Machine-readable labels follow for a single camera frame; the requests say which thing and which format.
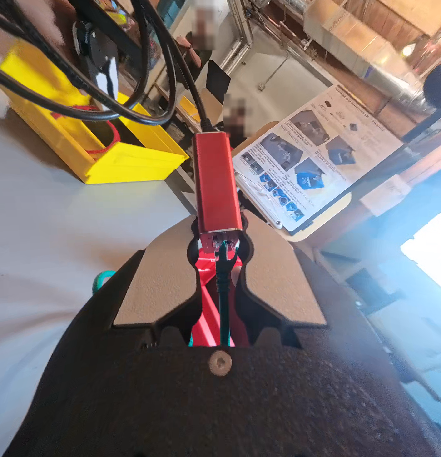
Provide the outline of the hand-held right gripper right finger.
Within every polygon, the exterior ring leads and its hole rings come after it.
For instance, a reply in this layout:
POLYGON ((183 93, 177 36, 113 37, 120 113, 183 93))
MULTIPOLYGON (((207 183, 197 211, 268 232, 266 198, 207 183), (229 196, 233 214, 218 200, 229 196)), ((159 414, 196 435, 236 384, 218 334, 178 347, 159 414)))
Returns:
POLYGON ((242 266, 235 287, 235 312, 249 344, 271 328, 280 343, 298 344, 295 330, 327 326, 319 303, 292 246, 248 210, 237 254, 242 266))

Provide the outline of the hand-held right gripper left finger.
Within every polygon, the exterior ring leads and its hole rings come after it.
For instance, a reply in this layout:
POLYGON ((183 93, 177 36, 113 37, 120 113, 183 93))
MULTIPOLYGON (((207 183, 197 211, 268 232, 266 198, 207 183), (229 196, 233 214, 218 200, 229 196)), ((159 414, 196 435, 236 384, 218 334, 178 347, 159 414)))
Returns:
POLYGON ((202 314, 195 215, 155 238, 145 249, 114 319, 115 327, 150 328, 156 338, 175 327, 183 338, 202 314))

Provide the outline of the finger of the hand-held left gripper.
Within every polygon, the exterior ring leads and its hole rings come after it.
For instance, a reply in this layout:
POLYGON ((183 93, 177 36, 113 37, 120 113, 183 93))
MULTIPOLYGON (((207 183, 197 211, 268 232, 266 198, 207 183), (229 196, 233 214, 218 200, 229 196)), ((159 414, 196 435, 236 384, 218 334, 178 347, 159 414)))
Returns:
POLYGON ((115 101, 118 100, 119 73, 117 59, 108 59, 100 69, 97 69, 95 82, 100 90, 107 93, 115 101))

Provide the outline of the red plastic bin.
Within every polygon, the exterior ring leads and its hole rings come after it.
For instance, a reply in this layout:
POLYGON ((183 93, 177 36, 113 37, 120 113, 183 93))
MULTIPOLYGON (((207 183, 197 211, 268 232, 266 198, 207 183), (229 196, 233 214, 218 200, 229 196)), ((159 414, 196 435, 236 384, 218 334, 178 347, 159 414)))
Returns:
MULTIPOLYGON (((215 277, 216 262, 214 254, 206 254, 199 249, 196 267, 200 275, 202 293, 202 315, 192 329, 193 346, 220 345, 220 319, 218 311, 218 292, 215 277)), ((241 272, 242 263, 237 260, 230 274, 229 286, 229 325, 230 345, 248 347, 246 327, 235 310, 235 288, 241 272)))

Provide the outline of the yellow plastic bin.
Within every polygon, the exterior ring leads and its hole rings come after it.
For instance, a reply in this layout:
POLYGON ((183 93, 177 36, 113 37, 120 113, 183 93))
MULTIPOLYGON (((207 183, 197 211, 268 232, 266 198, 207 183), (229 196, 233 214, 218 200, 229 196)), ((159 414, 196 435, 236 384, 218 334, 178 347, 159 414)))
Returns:
MULTIPOLYGON (((94 110, 40 50, 17 39, 0 69, 34 92, 57 103, 94 110)), ((120 117, 86 123, 46 110, 2 89, 11 108, 85 184, 165 180, 188 155, 162 127, 149 127, 120 117)))

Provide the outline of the red ethernet adapter box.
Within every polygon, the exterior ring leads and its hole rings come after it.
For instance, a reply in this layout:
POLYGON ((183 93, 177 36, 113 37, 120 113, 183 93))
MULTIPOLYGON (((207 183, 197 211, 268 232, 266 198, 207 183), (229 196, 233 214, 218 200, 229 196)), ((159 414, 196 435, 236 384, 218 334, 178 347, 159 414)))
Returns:
POLYGON ((206 254, 227 242, 233 250, 242 231, 229 138, 223 132, 192 139, 198 234, 206 254))

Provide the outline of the studio light panel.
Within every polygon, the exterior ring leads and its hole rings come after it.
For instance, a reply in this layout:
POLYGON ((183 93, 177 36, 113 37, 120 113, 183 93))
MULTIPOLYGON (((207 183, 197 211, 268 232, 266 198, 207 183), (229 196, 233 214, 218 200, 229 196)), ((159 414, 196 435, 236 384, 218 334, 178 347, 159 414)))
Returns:
POLYGON ((400 249, 441 288, 441 212, 406 240, 400 249))

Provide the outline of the silver ventilation duct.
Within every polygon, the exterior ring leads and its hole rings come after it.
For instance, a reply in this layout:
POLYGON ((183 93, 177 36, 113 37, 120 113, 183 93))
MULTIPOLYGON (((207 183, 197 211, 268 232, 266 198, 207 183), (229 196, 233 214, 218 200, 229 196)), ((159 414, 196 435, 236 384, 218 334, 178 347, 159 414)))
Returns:
POLYGON ((398 51, 331 0, 313 1, 303 15, 304 32, 354 75, 394 102, 415 112, 433 107, 423 94, 423 82, 398 51))

